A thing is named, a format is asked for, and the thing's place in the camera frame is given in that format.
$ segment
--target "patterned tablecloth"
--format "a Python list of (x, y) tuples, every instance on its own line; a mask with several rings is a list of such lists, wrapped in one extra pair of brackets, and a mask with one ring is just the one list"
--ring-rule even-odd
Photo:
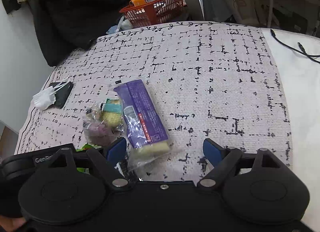
[(174, 143), (171, 154), (138, 171), (142, 179), (198, 181), (208, 172), (205, 138), (244, 152), (266, 147), (292, 163), (286, 100), (259, 28), (177, 22), (124, 31), (73, 51), (44, 87), (68, 73), (74, 88), (64, 108), (40, 112), (31, 103), (15, 153), (82, 147), (85, 108), (114, 97), (115, 81), (141, 78)]

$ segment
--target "white face mask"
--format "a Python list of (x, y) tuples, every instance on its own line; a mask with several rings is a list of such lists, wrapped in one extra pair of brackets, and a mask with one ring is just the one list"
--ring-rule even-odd
[(55, 87), (48, 87), (34, 95), (33, 103), (35, 107), (43, 111), (46, 110), (52, 104), (54, 104), (56, 102), (56, 92), (62, 89), (65, 85), (67, 85), (70, 82), (69, 75), (66, 78), (64, 78), (63, 81)]

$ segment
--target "red basket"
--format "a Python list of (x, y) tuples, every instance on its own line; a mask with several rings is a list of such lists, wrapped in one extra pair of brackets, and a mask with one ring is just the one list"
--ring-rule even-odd
[(162, 24), (182, 13), (183, 0), (155, 0), (142, 6), (126, 6), (120, 10), (134, 28)]

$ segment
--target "black phone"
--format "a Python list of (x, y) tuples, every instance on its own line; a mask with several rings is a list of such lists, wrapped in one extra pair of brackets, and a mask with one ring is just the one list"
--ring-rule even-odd
[[(49, 85), (52, 87), (55, 87), (56, 85), (58, 85), (60, 82), (53, 82)], [(73, 83), (70, 81), (67, 85), (65, 85), (62, 89), (58, 90), (56, 95), (56, 102), (53, 104), (54, 107), (56, 108), (63, 108), (63, 106), (65, 105), (70, 92), (73, 88)]]

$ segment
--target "screw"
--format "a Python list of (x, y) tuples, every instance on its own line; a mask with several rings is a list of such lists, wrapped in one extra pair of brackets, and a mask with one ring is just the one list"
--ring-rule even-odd
[(212, 187), (216, 185), (216, 181), (212, 179), (203, 179), (200, 181), (200, 184), (204, 187)]
[(115, 179), (112, 184), (116, 187), (124, 187), (128, 184), (128, 181), (126, 179)]
[(169, 185), (162, 184), (162, 185), (160, 185), (160, 188), (161, 189), (169, 189)]

